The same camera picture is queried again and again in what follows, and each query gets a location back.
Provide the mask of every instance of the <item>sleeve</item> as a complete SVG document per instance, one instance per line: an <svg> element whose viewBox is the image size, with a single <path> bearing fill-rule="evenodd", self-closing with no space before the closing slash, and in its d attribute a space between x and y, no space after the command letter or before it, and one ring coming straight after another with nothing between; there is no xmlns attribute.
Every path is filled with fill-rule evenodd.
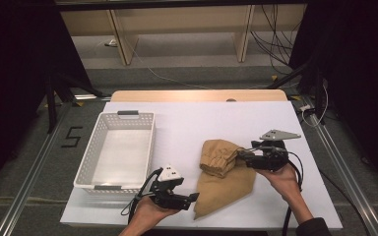
<svg viewBox="0 0 378 236"><path fill-rule="evenodd" d="M301 223L296 228L297 236L331 236L323 218L313 218Z"/></svg>

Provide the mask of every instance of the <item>black cable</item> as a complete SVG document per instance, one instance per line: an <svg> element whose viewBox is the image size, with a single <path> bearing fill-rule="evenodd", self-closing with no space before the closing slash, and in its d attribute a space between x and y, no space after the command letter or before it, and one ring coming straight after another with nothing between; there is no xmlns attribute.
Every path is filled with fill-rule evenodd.
<svg viewBox="0 0 378 236"><path fill-rule="evenodd" d="M289 43L289 45L292 46L293 43L291 42L291 39L287 38L286 34L284 34L283 31L281 31L281 33L282 33L283 37L286 39L286 41Z"/></svg>
<svg viewBox="0 0 378 236"><path fill-rule="evenodd" d="M370 236L369 229L367 228L367 225L364 223L363 216L361 216L360 212L357 209L357 206L352 202L352 200L346 195L346 193L336 184L333 180L331 180L320 168L318 168L318 171L324 176L328 182L330 182L342 195L345 197L345 199L349 202L351 207L354 209L354 211L357 213L358 218L360 219L361 223L364 226L364 230L366 231L366 235Z"/></svg>
<svg viewBox="0 0 378 236"><path fill-rule="evenodd" d="M313 114L313 113L308 113L308 114L305 115L304 118L306 119L306 118L308 118L309 116L311 116L312 114ZM302 119L302 120L299 122L299 124L302 125L302 123L305 121L305 119Z"/></svg>
<svg viewBox="0 0 378 236"><path fill-rule="evenodd" d="M273 34L273 38L272 38L272 43L270 43L270 45L271 45L271 50L270 51L273 54L273 46L278 46L277 44L274 43L275 42L275 36L277 36L277 35L275 34L274 27L272 26L272 23L270 22L270 19L269 19L268 15L266 14L266 11L265 11L263 5L262 5L262 10L263 10L263 13L264 13L267 21L268 21L268 24L269 24L270 28L272 29L272 32L274 33Z"/></svg>
<svg viewBox="0 0 378 236"><path fill-rule="evenodd" d="M267 21L268 21L268 24L269 24L270 28L273 31L273 40L272 40L272 42L276 42L276 45L277 45L278 50L279 50L279 53L281 54L281 56L282 56L282 58L284 60L284 55L282 54L281 48L280 48L280 45L283 45L283 44L282 44L281 40L279 39L278 34L276 32L276 25L277 25L277 21L278 21L279 5L275 5L274 4L272 6L272 14L271 14L270 17L272 17L272 15L273 15L273 25L272 25L272 23L270 21L270 18L266 14L266 11L264 10L263 5L262 5L262 10L263 10L263 13L264 13Z"/></svg>
<svg viewBox="0 0 378 236"><path fill-rule="evenodd" d="M284 62L281 58L279 58L278 56L276 56L275 53L273 53L273 52L272 52L271 50L269 50L265 45L263 45L263 43L261 43L261 42L259 41L259 39L260 39L260 40L263 40L263 39L260 38L260 37L257 35L256 32L251 31L251 33L252 33L252 35L253 35L253 37L254 37L254 40L256 41L257 45L258 45L263 51L265 51L266 53L268 53L269 56L271 56L271 57L274 58L275 60L281 62L282 64L284 64L284 65L286 65L286 66L288 66L288 65L286 64L286 62Z"/></svg>
<svg viewBox="0 0 378 236"><path fill-rule="evenodd" d="M276 46L275 44L273 44L273 43L271 43L271 42L269 42L269 41L266 41L265 39L261 38L261 37L257 34L256 31L251 31L251 33L253 33L253 32L255 33L255 35L253 35L253 36L256 36L257 39L259 39L260 41L262 41L262 42L264 42L264 43L266 43L266 44L269 44L269 45ZM284 48L286 48L286 49L288 49L288 50L291 50L291 49L292 49L292 47L284 46L284 45L281 45L281 47L284 47Z"/></svg>
<svg viewBox="0 0 378 236"><path fill-rule="evenodd" d="M282 74L282 75L285 75L285 76L288 75L288 73L285 73L285 72L282 72L282 71L276 69L275 65L273 65L273 61L272 61L272 59L270 60L270 64L272 65L272 68L273 68L276 72L278 72L279 74Z"/></svg>
<svg viewBox="0 0 378 236"><path fill-rule="evenodd" d="M299 172L298 168L296 167L295 164L293 164L293 162L291 162L290 160L288 160L288 163L293 167L293 169L295 170L295 172L297 174L297 185L299 187L299 191L302 192L302 183L303 183L303 165L302 165L302 161L300 160L299 156L297 156L295 153L290 152L290 151L288 151L287 153L293 154L299 160L301 172ZM291 213L292 213L292 210L291 210L290 207L288 207L287 211L286 211L286 216L284 217L284 222L283 222L283 229L282 229L282 235L283 236L287 235L287 227L289 226L289 221L290 221L290 215L291 215Z"/></svg>
<svg viewBox="0 0 378 236"><path fill-rule="evenodd" d="M135 212L135 210L136 210L137 204L138 204L138 202L140 201L140 199L144 196L144 195L143 195L143 192L144 192L144 190L146 189L147 185L149 184L149 181L153 178L153 176L155 176L155 175L159 175L159 174L161 173L161 171L162 171L162 168L153 171L153 173L150 174L150 176L146 179L146 181L144 182L143 186L141 187L141 189L140 189L140 191L138 192L138 194L134 197L134 199L131 200L131 202L130 202L130 203L129 203L124 209L122 209L122 211L121 211L121 215L127 215L127 214L129 214L129 215L128 215L128 223L131 222L131 219L132 219L133 216L134 216L134 212ZM129 207L130 210L128 211L128 213L123 213L123 211L124 211L127 207Z"/></svg>

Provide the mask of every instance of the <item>white table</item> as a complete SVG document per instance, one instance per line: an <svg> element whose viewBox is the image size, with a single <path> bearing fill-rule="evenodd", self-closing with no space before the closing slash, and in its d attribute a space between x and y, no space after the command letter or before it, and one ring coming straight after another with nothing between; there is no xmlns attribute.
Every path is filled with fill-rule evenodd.
<svg viewBox="0 0 378 236"><path fill-rule="evenodd" d="M245 102L109 102L103 112L139 110L156 115L156 144L152 170L171 164L185 178L175 188L176 194L196 191L201 173L199 158L205 140L224 139L250 148L252 140L271 129L295 134L302 138L286 140L287 150L296 153L304 168L303 197L316 217L324 217L330 229L342 224L318 172L315 160L304 138L296 114L289 101ZM253 192L242 200L203 218L194 220L194 204L189 210L163 220L157 227L184 229L281 229L287 204L257 175ZM70 225L127 224L128 216L121 216L124 203L113 197L96 198L74 188L61 218ZM289 227L296 227L291 218Z"/></svg>

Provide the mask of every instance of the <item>white basket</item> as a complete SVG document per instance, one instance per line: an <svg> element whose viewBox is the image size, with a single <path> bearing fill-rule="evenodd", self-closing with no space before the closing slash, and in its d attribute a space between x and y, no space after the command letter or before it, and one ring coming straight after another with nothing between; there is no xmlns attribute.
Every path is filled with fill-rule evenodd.
<svg viewBox="0 0 378 236"><path fill-rule="evenodd" d="M100 113L74 186L131 200L148 177L155 132L153 113Z"/></svg>

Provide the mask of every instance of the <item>gray floor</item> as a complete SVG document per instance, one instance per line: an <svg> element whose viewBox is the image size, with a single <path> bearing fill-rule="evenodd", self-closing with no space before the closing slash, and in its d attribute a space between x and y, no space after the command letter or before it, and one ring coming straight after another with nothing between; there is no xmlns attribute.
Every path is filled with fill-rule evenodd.
<svg viewBox="0 0 378 236"><path fill-rule="evenodd" d="M270 38L271 35L263 33L263 36ZM119 89L198 89L199 86L208 89L259 89L269 85L273 75L282 76L271 67L269 56L258 50L251 39L246 61L238 63L227 33L142 35L136 49L139 57L134 57L130 66L121 64L115 47L103 45L109 40L110 36L74 38L94 87L105 92ZM284 72L289 71L280 63L274 64ZM295 93L295 83L297 80L283 86L287 94ZM75 89L75 93L84 92ZM302 105L302 101L292 103L296 107ZM103 105L103 102L95 101L70 108L12 235L116 235L120 231L115 227L81 228L59 222L96 117ZM333 110L327 112L324 120L378 216L378 172L370 164L360 160L363 156L361 148L348 131L347 124ZM83 127L72 133L81 137L78 146L62 147L74 142L65 139L72 126ZM47 128L44 101L37 109L37 117L26 133L23 144L16 151L17 157L9 160L0 172L0 222L28 175L44 143ZM302 128L319 168L345 191L342 179L316 129L306 123L302 123ZM333 235L364 235L361 221L349 202L329 182L326 182L326 186L344 225L344 229L334 231ZM268 233L272 236L281 235L279 231ZM175 232L170 232L171 234L183 235ZM229 232L228 235L257 234Z"/></svg>

